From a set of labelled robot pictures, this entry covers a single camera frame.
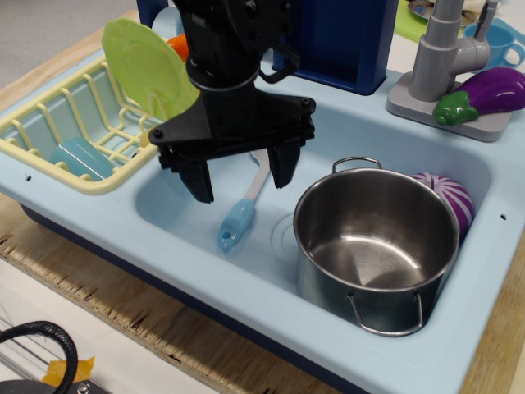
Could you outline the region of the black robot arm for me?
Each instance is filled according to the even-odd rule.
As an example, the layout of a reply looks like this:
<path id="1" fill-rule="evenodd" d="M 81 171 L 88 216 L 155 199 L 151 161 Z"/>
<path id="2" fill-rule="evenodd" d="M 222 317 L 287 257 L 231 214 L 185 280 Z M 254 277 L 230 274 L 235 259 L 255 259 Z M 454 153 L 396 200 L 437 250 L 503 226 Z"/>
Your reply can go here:
<path id="1" fill-rule="evenodd" d="M 290 32 L 287 1 L 177 1 L 189 57 L 186 70 L 199 98 L 149 134 L 169 168 L 203 203 L 214 200 L 208 161 L 265 149 L 274 184 L 290 183 L 300 150 L 314 137 L 308 97 L 256 88 L 295 73 L 297 52 L 281 42 Z"/>

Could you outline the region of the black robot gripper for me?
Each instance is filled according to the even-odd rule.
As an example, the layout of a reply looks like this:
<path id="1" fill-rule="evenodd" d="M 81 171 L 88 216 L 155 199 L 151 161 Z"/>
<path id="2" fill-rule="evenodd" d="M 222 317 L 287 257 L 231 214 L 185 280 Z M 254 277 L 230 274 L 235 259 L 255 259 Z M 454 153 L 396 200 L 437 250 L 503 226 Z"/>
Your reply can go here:
<path id="1" fill-rule="evenodd" d="M 268 149 L 277 189 L 293 179 L 301 147 L 313 138 L 312 98 L 270 93 L 250 84 L 235 92 L 204 93 L 188 110 L 150 131 L 164 166 L 201 203 L 214 201 L 208 160 Z"/>

